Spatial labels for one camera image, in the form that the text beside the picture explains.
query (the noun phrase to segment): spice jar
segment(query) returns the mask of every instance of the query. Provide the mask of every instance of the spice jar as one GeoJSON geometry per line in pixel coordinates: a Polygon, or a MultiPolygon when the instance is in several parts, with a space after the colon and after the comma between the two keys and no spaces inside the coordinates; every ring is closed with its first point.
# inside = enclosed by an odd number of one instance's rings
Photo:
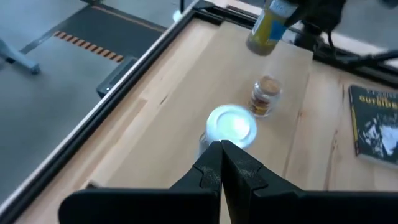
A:
{"type": "Polygon", "coordinates": [[[263,76],[254,84],[249,110],[257,117],[268,116],[280,99],[281,84],[271,76],[263,76]]]}
{"type": "Polygon", "coordinates": [[[247,149],[255,140],[257,124],[246,108],[222,105],[214,109],[206,122],[206,130],[199,138],[197,159],[213,141],[229,140],[241,149],[247,149]]]}

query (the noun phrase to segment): wooden table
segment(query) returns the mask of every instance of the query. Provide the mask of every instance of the wooden table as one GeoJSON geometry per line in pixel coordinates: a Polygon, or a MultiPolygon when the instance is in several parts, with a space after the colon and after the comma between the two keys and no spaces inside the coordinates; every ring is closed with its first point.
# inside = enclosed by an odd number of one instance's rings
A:
{"type": "MultiPolygon", "coordinates": [[[[274,113],[257,121],[248,153],[303,189],[398,190],[396,171],[355,158],[348,100],[352,84],[388,88],[313,62],[311,52],[283,42],[271,56],[255,56],[243,44],[248,32],[192,21],[17,222],[56,223],[60,202],[89,182],[170,187],[193,164],[210,111],[244,105],[265,73],[282,82],[284,94],[274,113]]],[[[349,40],[337,39],[337,46],[349,40]]],[[[222,223],[227,214],[223,205],[222,223]]]]}

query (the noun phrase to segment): white lid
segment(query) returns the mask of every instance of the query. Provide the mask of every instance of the white lid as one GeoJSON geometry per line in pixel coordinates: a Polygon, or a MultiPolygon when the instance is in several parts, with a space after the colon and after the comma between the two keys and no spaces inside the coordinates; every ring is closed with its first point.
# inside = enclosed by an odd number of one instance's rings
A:
{"type": "Polygon", "coordinates": [[[219,106],[207,119],[206,138],[209,142],[229,140],[241,149],[246,149],[253,143],[256,135],[256,119],[242,106],[219,106]]]}

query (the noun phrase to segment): book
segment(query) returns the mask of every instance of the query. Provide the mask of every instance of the book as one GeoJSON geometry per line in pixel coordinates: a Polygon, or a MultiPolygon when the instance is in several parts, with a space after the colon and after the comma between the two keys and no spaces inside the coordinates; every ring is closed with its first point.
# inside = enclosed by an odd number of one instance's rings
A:
{"type": "Polygon", "coordinates": [[[398,94],[350,86],[355,153],[398,168],[398,94]]]}

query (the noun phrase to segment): chair leg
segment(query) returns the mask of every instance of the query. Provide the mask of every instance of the chair leg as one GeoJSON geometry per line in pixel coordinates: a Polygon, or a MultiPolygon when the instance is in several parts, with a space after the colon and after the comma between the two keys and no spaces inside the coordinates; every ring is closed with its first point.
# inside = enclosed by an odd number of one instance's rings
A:
{"type": "Polygon", "coordinates": [[[39,64],[27,58],[26,55],[20,53],[14,47],[7,45],[5,41],[0,39],[0,55],[11,58],[21,65],[27,67],[32,74],[40,73],[39,64]]]}

